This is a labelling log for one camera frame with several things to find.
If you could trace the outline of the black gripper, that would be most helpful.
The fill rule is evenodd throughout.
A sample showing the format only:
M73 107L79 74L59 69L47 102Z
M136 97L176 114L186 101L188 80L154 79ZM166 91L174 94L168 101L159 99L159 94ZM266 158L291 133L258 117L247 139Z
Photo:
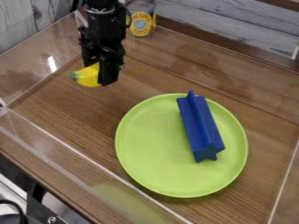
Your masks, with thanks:
M99 63L97 83L107 86L117 81L125 69L123 40L127 37L127 9L84 8L88 20L87 36L79 41L84 67Z

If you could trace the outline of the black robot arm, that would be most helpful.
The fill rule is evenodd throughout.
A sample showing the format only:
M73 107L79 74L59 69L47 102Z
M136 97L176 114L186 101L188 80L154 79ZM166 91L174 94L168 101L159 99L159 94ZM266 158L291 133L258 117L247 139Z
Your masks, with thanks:
M79 44L84 67L72 79L89 88L117 81L125 68L127 8L117 0L87 0L88 25L79 27Z

